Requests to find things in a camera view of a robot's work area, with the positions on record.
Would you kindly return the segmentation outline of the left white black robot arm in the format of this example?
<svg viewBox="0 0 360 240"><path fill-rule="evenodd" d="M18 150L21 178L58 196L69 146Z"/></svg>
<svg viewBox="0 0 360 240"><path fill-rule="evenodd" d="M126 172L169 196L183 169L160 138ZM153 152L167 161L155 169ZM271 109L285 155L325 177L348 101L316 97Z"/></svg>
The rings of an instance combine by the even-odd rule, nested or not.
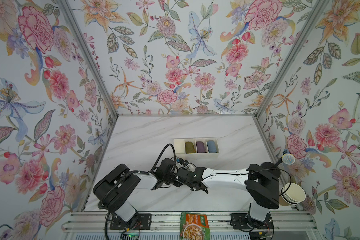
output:
<svg viewBox="0 0 360 240"><path fill-rule="evenodd" d="M134 222L138 211L128 202L128 198L136 189L150 191L180 187L184 183L176 176L178 169L171 159L164 159L162 164L150 171L131 171L125 164L118 165L102 178L93 188L93 194L98 198L98 208L106 210L123 222Z"/></svg>

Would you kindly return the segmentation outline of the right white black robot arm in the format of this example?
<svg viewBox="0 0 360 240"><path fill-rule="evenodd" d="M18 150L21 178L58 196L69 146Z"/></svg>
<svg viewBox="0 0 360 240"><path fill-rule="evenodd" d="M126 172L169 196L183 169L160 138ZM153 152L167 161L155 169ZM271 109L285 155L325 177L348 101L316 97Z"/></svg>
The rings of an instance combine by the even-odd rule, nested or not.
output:
<svg viewBox="0 0 360 240"><path fill-rule="evenodd" d="M174 182L188 186L192 191L208 193L210 188L228 188L248 192L252 197L249 222L265 222L270 210L279 208L279 178L257 164L242 170L214 170L197 167L188 171L180 168Z"/></svg>

